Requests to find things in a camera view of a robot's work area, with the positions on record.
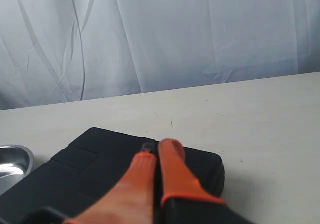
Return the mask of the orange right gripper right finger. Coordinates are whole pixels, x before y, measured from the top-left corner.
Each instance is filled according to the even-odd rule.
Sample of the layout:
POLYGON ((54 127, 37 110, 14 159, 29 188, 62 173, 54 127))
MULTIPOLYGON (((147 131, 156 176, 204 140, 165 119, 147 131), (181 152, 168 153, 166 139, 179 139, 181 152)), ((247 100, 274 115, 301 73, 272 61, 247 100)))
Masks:
POLYGON ((249 224, 224 200, 209 194, 185 164, 182 144, 163 139, 158 144, 162 176, 161 207, 166 224, 249 224))

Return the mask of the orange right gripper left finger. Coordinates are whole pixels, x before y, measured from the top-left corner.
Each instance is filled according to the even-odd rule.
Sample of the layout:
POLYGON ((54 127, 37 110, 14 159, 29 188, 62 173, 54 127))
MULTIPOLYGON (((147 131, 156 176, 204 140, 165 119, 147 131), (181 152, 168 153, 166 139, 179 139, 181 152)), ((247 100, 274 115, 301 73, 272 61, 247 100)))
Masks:
POLYGON ((66 224, 152 224, 157 157, 142 151, 116 185, 66 224))

